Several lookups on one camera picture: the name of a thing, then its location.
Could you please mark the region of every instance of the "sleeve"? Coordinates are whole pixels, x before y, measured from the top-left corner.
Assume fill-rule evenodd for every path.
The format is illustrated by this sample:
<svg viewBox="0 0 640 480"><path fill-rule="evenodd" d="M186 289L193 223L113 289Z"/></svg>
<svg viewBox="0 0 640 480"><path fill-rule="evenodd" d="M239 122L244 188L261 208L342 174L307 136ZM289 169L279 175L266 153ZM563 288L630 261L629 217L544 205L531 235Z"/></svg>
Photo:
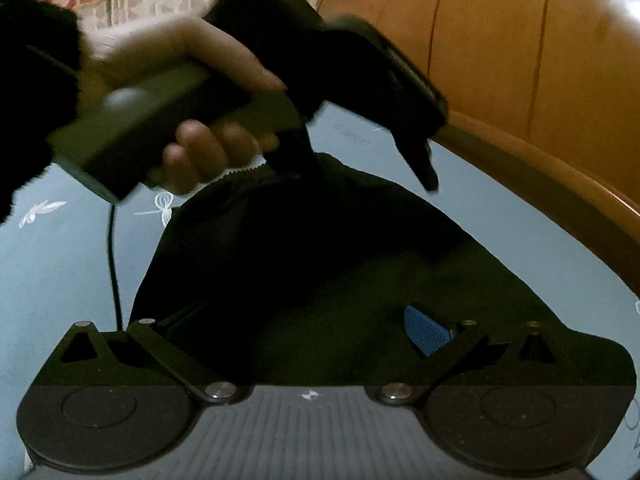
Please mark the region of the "sleeve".
<svg viewBox="0 0 640 480"><path fill-rule="evenodd" d="M40 0L0 0L0 222L14 192L52 162L46 137L76 117L78 16Z"/></svg>

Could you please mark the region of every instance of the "screw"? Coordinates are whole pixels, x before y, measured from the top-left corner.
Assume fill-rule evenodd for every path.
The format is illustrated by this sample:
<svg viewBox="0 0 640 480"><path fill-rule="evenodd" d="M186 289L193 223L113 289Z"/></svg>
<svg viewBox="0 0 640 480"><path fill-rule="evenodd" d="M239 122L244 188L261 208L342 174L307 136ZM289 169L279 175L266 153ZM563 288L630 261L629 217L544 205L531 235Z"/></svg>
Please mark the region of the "screw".
<svg viewBox="0 0 640 480"><path fill-rule="evenodd" d="M213 399L228 399L236 394L238 389L232 383L221 381L207 386L204 392Z"/></svg>
<svg viewBox="0 0 640 480"><path fill-rule="evenodd" d="M382 386L380 393L389 400L404 400L411 397L414 391L411 386L404 383L391 383Z"/></svg>

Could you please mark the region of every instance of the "floral pattern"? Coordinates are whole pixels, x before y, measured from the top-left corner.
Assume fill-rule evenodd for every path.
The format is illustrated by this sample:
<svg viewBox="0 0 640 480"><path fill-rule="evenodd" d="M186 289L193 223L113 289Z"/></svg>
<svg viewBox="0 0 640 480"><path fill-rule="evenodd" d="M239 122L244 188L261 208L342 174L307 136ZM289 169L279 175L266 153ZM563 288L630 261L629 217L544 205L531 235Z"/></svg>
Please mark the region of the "floral pattern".
<svg viewBox="0 0 640 480"><path fill-rule="evenodd" d="M171 220L171 204L174 201L173 193L169 193L168 191L161 191L156 195L154 200L156 207L158 208L155 211L143 211L140 213L134 213L134 215L150 215L154 213L162 213L162 225L166 227Z"/></svg>
<svg viewBox="0 0 640 480"><path fill-rule="evenodd" d="M35 204L27 211L27 214L22 217L20 220L20 229L24 227L25 224L33 224L36 219L36 215L44 215L59 209L66 202L51 202L49 200L45 200L44 202L40 202L39 204Z"/></svg>

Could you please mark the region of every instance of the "blue tab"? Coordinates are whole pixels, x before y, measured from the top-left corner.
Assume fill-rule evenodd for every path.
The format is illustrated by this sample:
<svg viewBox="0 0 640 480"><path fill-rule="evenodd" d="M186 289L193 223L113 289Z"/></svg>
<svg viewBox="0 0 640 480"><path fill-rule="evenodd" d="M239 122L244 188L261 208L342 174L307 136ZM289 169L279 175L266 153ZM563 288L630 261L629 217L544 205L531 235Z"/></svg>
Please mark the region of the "blue tab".
<svg viewBox="0 0 640 480"><path fill-rule="evenodd" d="M449 330L411 305L404 311L404 331L426 357L451 341Z"/></svg>

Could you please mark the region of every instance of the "orange wooden furniture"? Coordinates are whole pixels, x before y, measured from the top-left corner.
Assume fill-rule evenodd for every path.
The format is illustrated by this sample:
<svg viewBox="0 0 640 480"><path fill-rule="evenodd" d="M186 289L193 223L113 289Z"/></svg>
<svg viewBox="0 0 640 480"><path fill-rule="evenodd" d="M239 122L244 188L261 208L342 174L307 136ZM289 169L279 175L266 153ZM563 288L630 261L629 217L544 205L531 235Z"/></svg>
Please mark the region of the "orange wooden furniture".
<svg viewBox="0 0 640 480"><path fill-rule="evenodd" d="M449 101L434 138L640 296L640 0L318 0L389 38Z"/></svg>

